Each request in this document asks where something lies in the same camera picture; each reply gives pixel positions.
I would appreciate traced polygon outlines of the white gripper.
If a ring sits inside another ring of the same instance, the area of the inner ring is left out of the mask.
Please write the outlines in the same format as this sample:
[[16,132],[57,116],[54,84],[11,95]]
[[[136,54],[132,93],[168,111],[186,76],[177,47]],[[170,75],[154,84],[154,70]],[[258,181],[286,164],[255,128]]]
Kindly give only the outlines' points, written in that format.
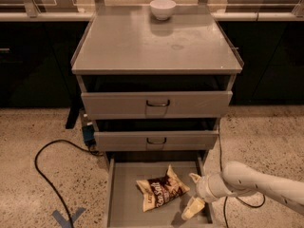
[[233,195],[232,188],[224,181],[220,173],[203,177],[190,173],[189,177],[196,184],[196,192],[199,197],[192,197],[188,201],[181,214],[183,220],[189,220],[201,211],[205,207],[205,202],[211,203]]

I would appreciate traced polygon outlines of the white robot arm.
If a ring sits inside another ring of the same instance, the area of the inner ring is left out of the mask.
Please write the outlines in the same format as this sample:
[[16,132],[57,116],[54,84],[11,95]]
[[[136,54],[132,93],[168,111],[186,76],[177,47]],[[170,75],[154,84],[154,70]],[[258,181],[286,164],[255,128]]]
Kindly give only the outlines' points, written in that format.
[[301,181],[263,174],[238,161],[229,161],[217,174],[201,177],[190,173],[189,177],[195,184],[196,195],[181,214],[184,220],[191,219],[206,203],[223,197],[250,196],[256,192],[304,214],[304,182]]

